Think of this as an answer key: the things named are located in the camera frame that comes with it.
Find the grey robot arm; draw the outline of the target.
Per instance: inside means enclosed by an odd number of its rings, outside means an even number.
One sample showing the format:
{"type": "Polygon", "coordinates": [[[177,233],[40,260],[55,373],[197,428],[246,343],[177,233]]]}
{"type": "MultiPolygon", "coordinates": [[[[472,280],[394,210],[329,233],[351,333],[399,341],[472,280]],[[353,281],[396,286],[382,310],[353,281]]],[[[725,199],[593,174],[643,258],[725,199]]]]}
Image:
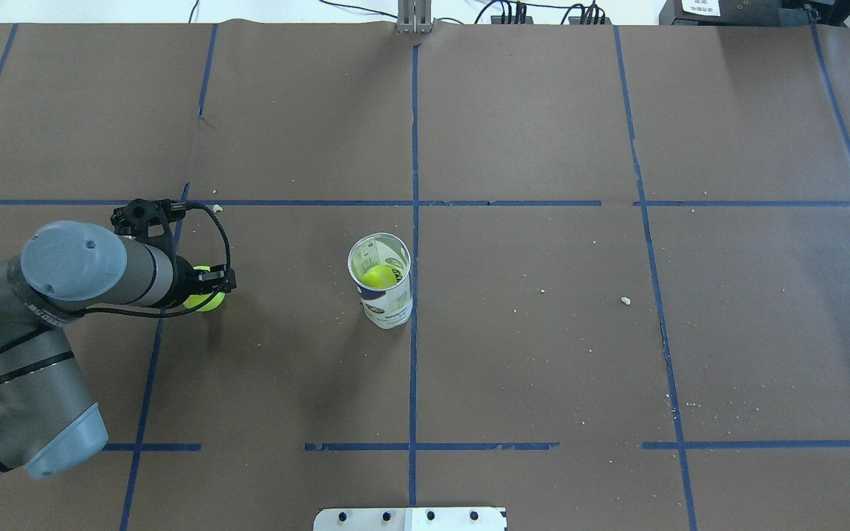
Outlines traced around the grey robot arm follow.
{"type": "Polygon", "coordinates": [[[229,263],[203,269],[157,239],[56,221],[0,263],[0,475],[45,479],[102,451],[108,431],[65,333],[96,313],[155,317],[190,296],[229,292],[229,263]]]}

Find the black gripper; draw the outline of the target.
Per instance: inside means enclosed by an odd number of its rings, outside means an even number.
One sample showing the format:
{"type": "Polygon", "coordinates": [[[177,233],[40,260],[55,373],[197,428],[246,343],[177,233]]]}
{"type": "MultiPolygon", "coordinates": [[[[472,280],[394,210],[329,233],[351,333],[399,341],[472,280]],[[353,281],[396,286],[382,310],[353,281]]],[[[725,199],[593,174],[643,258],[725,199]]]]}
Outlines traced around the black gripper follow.
{"type": "Polygon", "coordinates": [[[191,295],[232,293],[237,288],[235,271],[227,265],[195,266],[188,273],[187,282],[191,295]]]}

